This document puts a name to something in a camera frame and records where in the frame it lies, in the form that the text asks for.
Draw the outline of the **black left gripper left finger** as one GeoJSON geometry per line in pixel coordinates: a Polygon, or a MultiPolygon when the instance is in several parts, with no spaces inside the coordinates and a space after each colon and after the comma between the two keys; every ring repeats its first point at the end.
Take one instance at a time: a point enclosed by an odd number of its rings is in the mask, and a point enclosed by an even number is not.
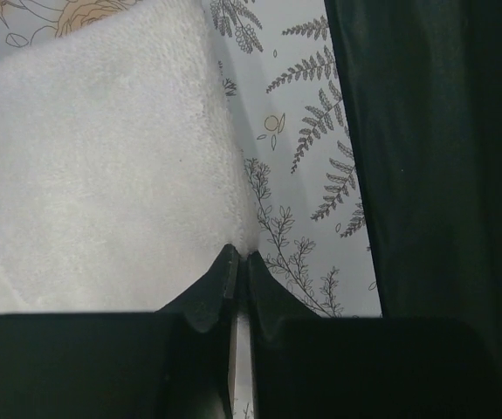
{"type": "Polygon", "coordinates": [[[229,418],[239,256],[147,313],[0,314],[0,418],[229,418]]]}

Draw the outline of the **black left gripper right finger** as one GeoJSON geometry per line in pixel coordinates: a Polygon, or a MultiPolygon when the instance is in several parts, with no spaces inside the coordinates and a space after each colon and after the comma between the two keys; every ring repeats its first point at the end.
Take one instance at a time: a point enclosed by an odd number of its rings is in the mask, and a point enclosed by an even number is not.
{"type": "Polygon", "coordinates": [[[502,418],[502,379],[454,319],[322,318],[247,261],[258,418],[502,418]]]}

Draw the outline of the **white towel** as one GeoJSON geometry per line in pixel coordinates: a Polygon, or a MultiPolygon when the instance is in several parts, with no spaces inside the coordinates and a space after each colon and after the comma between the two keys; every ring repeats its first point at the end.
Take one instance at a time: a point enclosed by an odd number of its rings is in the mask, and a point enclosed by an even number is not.
{"type": "Polygon", "coordinates": [[[200,2],[0,60],[0,314],[156,312],[258,236],[200,2]]]}

